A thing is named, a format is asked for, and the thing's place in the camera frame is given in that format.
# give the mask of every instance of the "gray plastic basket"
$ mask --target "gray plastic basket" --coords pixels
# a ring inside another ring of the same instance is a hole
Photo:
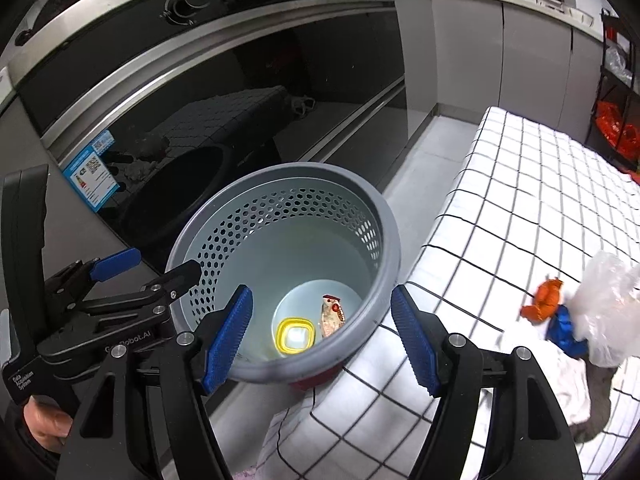
[[[254,294],[254,315],[229,377],[303,380],[352,355],[388,307],[400,264],[398,227],[379,192],[350,171],[296,162],[252,173],[213,196],[175,242],[167,270],[194,259],[199,286],[172,304],[176,329],[194,330],[236,287]],[[321,340],[322,295],[342,299],[347,322]],[[284,317],[316,325],[316,344],[283,356],[274,331]]]

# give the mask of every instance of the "silver bolt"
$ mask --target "silver bolt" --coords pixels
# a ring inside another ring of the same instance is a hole
[[[523,361],[528,361],[529,359],[531,359],[531,350],[525,348],[524,346],[518,346],[516,348],[516,355]]]
[[[115,358],[122,357],[127,353],[127,347],[124,345],[116,345],[111,349],[111,356]]]
[[[456,348],[461,348],[466,344],[466,338],[461,334],[451,334],[449,336],[449,344]]]
[[[175,341],[180,346],[187,346],[193,343],[194,339],[196,338],[193,335],[193,332],[180,332],[175,338]]]

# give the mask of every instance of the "bin bottom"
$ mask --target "bin bottom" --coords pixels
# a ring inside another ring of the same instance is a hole
[[[340,298],[340,305],[348,320],[358,311],[362,298],[348,285],[335,280],[311,280],[291,289],[280,300],[271,321],[271,338],[275,346],[275,336],[280,322],[287,317],[303,317],[313,323],[316,328],[316,341],[322,341],[320,330],[320,314],[322,297],[325,294]]]

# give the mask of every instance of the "gray floor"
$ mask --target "gray floor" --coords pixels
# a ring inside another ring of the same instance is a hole
[[[404,281],[427,239],[435,216],[462,166],[477,126],[436,117],[399,158],[383,192],[396,217],[402,244],[399,281]],[[229,469],[255,465],[273,415],[292,406],[302,393],[285,384],[242,384],[210,421]],[[162,472],[177,479],[171,462]]]

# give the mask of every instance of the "white tablecloth with black grid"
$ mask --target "white tablecloth with black grid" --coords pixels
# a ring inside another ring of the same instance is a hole
[[[496,349],[548,274],[572,292],[599,250],[638,263],[638,190],[567,135],[489,108],[407,289],[449,332]],[[605,431],[577,446],[586,479],[610,465],[636,426],[639,369],[636,357],[620,367]],[[490,406],[483,391],[465,480],[478,474]],[[389,314],[330,386],[273,419],[257,478],[404,479],[436,407],[416,383]]]

